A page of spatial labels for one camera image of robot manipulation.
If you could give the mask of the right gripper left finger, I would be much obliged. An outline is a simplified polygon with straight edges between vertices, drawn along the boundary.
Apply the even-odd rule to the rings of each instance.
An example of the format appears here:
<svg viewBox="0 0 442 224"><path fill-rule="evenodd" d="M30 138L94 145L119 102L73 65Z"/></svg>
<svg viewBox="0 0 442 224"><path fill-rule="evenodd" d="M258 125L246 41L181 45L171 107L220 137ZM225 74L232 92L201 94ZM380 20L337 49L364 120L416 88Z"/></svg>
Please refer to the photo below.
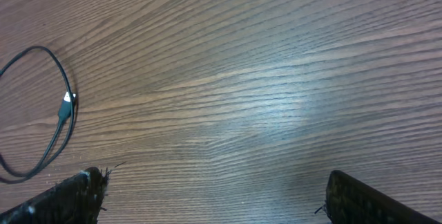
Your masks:
<svg viewBox="0 0 442 224"><path fill-rule="evenodd" d="M87 168L1 214L1 224L97 224L111 170Z"/></svg>

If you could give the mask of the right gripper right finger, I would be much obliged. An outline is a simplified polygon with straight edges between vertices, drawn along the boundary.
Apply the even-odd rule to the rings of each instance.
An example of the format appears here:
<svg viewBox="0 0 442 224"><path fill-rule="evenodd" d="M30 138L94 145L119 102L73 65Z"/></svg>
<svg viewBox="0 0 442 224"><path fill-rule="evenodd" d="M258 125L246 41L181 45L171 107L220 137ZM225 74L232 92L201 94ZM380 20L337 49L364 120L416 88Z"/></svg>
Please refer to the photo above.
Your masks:
<svg viewBox="0 0 442 224"><path fill-rule="evenodd" d="M333 170L323 206L333 224L441 224L340 170Z"/></svg>

